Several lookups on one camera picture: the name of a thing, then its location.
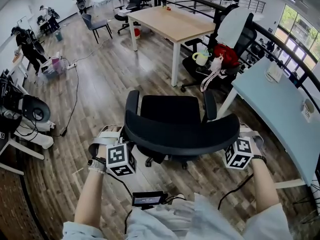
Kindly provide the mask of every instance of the chair caster wheel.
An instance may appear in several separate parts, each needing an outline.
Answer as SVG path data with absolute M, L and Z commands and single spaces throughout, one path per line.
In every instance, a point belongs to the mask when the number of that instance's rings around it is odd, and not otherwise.
M 187 162 L 182 163 L 182 169 L 183 169 L 183 170 L 188 169 L 188 164 L 187 164 Z

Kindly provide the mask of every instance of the wristwatch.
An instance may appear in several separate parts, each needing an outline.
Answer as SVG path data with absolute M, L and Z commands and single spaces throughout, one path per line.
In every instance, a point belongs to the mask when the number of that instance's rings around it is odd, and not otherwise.
M 267 159 L 266 159 L 264 156 L 262 156 L 262 155 L 254 154 L 253 157 L 252 157 L 252 159 L 261 159 L 261 160 L 264 161 L 265 164 L 267 164 Z
M 89 159 L 87 165 L 90 171 L 95 171 L 100 174 L 104 174 L 107 171 L 106 159 L 104 158 Z

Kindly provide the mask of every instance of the power strip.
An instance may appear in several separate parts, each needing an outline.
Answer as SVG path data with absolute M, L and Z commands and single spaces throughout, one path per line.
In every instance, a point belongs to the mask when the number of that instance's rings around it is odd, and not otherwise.
M 77 63 L 75 62 L 75 63 L 69 65 L 66 69 L 67 69 L 67 70 L 70 70 L 70 69 L 75 68 L 76 66 L 77 66 Z

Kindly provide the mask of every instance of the light blue table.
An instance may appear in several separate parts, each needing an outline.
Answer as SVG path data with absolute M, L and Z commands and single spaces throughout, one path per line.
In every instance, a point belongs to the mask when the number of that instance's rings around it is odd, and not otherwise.
M 218 111 L 221 118 L 239 94 L 270 127 L 297 167 L 302 179 L 276 183 L 276 187 L 310 186 L 320 154 L 320 122 L 310 123 L 301 113 L 303 96 L 285 76 L 279 83 L 265 76 L 270 61 L 263 57 L 233 82 L 233 89 Z

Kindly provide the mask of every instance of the floor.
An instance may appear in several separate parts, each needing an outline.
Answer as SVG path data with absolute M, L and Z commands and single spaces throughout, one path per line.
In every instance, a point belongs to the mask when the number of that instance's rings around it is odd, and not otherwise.
M 101 12 L 92 9 L 89 13 Z M 70 62 L 85 58 L 94 51 L 88 58 L 77 62 L 77 72 L 71 69 L 48 84 L 38 86 L 31 66 L 30 76 L 24 85 L 31 95 L 49 105 L 51 120 L 56 123 L 56 129 L 49 134 L 59 135 L 76 101 L 78 73 L 77 105 L 66 135 L 54 137 L 54 146 L 48 150 L 34 147 L 44 154 L 44 161 L 31 156 L 25 156 L 23 161 L 33 208 L 48 238 L 52 240 L 60 239 L 63 223 L 74 218 L 77 200 L 88 174 L 86 164 L 90 157 L 90 142 L 103 126 L 123 124 L 129 91 L 139 90 L 141 96 L 195 96 L 202 108 L 203 98 L 198 87 L 187 88 L 186 93 L 182 93 L 179 87 L 171 86 L 172 43 L 143 29 L 137 41 L 138 51 L 134 52 L 129 29 L 117 35 L 122 22 L 113 19 L 112 10 L 93 18 L 99 20 L 106 15 L 111 19 L 109 25 L 113 39 L 110 39 L 106 29 L 100 29 L 97 44 L 92 31 L 86 28 L 78 15 L 65 20 L 63 24 L 68 23 L 67 26 L 61 24 L 62 41 L 57 42 L 54 35 L 44 39 L 43 46 L 50 56 L 60 51 Z M 182 48 L 182 57 L 188 55 L 184 52 Z M 179 68 L 178 86 L 181 86 L 192 79 L 182 64 Z M 224 101 L 223 95 L 218 91 L 214 91 L 214 95 L 219 107 Z M 264 138 L 263 152 L 276 182 L 299 177 L 277 138 L 244 101 L 236 99 L 230 112 L 236 113 L 242 122 L 259 131 Z M 138 180 L 135 183 L 146 191 L 163 190 L 170 195 L 183 193 L 189 200 L 193 200 L 193 193 L 200 193 L 217 206 L 224 194 L 235 189 L 252 173 L 250 167 L 246 170 L 226 169 L 220 155 L 221 152 L 205 154 L 197 161 L 189 162 L 188 170 L 182 170 L 180 164 L 166 162 L 161 165 L 154 163 L 151 168 L 146 168 L 146 157 L 138 154 Z M 278 190 L 290 231 L 297 240 L 313 239 L 320 228 L 320 222 L 300 223 L 313 211 L 309 203 L 292 205 L 306 193 L 304 186 Z M 130 209 L 131 200 L 123 186 L 105 176 L 100 228 L 108 240 L 123 239 L 124 219 Z M 221 212 L 241 232 L 246 220 L 255 214 L 253 181 L 250 180 L 240 191 L 229 195 L 222 203 Z

